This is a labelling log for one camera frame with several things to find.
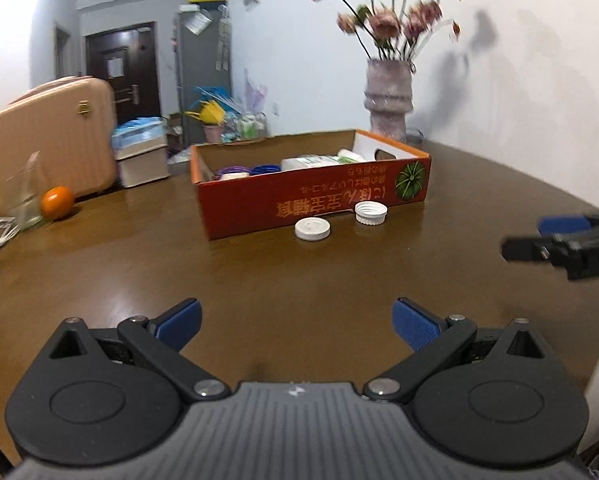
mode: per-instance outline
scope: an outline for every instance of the gray refrigerator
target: gray refrigerator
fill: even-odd
[[[229,95],[233,92],[230,78],[230,34],[223,39],[220,36],[222,12],[208,9],[204,13],[212,18],[212,22],[199,34],[194,32],[195,24],[198,23],[195,20],[194,10],[180,11],[175,17],[174,24],[177,85],[186,147],[206,142],[201,123],[184,113],[201,98],[194,88],[215,86],[225,88]],[[220,52],[221,41],[228,43],[223,46],[224,49],[228,49],[228,63],[224,62],[225,52]]]

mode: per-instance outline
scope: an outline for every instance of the suitcase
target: suitcase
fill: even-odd
[[[13,102],[0,112],[0,211],[13,204],[7,180],[34,152],[45,187],[67,186],[76,197],[110,187],[117,178],[110,143],[116,126],[112,88],[92,77],[51,82]]]

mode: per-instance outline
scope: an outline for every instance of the flower vase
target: flower vase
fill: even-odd
[[[371,112],[371,131],[406,142],[406,114],[413,110],[410,63],[369,59],[364,108]]]

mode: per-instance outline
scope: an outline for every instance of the dark brown door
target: dark brown door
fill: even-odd
[[[86,70],[115,91],[118,124],[162,115],[154,38],[154,23],[86,37]]]

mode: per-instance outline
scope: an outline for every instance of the orange fruit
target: orange fruit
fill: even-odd
[[[74,205],[74,195],[66,186],[58,186],[44,193],[41,214],[46,220],[61,220],[68,216]]]

